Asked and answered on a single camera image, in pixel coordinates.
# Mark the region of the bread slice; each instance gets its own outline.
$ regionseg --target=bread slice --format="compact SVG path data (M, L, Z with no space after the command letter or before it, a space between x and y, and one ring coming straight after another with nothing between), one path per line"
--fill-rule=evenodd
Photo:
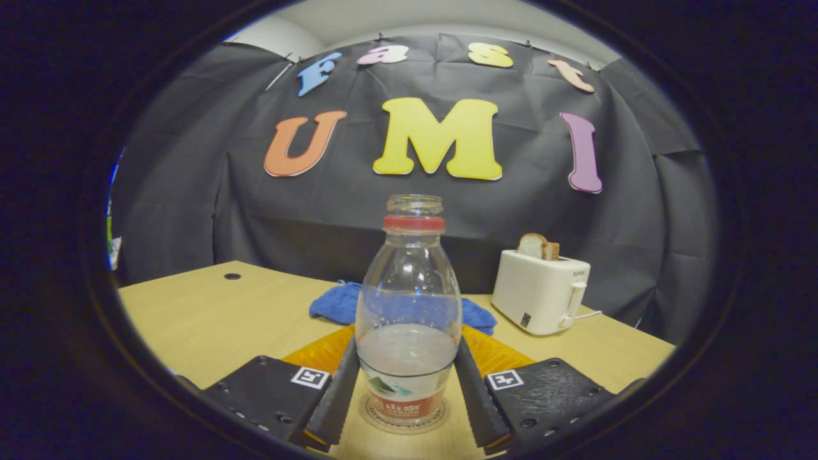
M517 253L543 260L559 260L560 244L550 243L539 233L526 233L519 239Z
M560 260L560 244L549 242L542 248L543 260Z
M519 239L517 253L542 259L542 256L545 254L543 250L546 245L548 245L548 240L543 235L539 233L526 233Z

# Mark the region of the plastic bottle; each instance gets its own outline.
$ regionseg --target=plastic bottle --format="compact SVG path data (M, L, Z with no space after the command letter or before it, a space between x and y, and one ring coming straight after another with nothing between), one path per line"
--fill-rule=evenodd
M452 265L440 246L439 197L392 195L386 242L358 297L355 340L373 408L389 422L427 422L461 339L463 309Z

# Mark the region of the white toaster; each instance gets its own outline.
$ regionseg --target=white toaster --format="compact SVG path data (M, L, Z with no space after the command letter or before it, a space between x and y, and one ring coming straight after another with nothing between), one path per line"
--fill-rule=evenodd
M492 304L534 335L564 331L573 325L590 273L581 260L542 260L504 250Z

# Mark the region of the wooden table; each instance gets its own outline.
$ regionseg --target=wooden table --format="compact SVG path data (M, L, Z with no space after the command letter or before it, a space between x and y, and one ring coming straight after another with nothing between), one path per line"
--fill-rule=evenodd
M226 273L240 279L227 280ZM283 358L341 326L309 317L309 305L333 282L228 262L119 290L130 318L155 355L206 388L254 356ZM532 336L491 305L490 295L465 295L494 314L494 338L541 361L562 358L608 391L649 376L670 345L604 315L578 320L553 336ZM580 314L591 310L581 307ZM485 458L474 445L456 375L445 398L450 417L419 435L378 430L361 416L365 382L358 376L337 458Z

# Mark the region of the blue letter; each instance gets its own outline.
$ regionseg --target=blue letter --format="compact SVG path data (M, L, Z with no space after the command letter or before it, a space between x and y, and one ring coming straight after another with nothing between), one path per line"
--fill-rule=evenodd
M338 59L339 57L341 57L341 53L334 52L329 56L320 59L315 64L310 65L306 69L301 70L301 73L299 73L299 77L301 77L301 91L299 91L299 97L312 91L312 89L319 84L324 83L326 79L329 78L329 76L325 74L329 74L332 71L332 68L335 67L335 63L332 60Z

